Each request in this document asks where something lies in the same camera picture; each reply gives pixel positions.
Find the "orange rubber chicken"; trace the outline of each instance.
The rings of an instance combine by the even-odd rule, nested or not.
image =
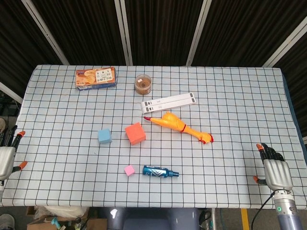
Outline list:
[[[183,121],[181,121],[176,115],[167,112],[164,114],[164,116],[159,118],[154,117],[144,117],[146,120],[154,122],[158,125],[161,125],[163,127],[171,128],[177,131],[180,131],[181,133],[189,133],[192,136],[195,136],[198,138],[199,141],[201,141],[203,144],[206,144],[208,142],[213,142],[213,137],[209,133],[201,133],[194,129],[191,129],[188,127]]]

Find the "orange foam cube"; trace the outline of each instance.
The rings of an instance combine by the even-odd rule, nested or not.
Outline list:
[[[135,145],[142,140],[146,140],[146,134],[139,122],[132,126],[126,127],[125,130],[131,145]]]

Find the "blue spray bottle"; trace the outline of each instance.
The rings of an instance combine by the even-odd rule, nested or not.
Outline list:
[[[169,176],[179,176],[179,173],[168,170],[167,168],[152,167],[145,165],[143,168],[143,175],[160,176],[165,178]]]

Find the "white ruler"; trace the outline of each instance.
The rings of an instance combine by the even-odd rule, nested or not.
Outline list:
[[[149,113],[196,103],[192,92],[141,103],[142,112]]]

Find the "snack box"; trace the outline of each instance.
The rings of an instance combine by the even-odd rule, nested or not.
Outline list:
[[[115,68],[76,70],[76,88],[90,90],[116,86]]]

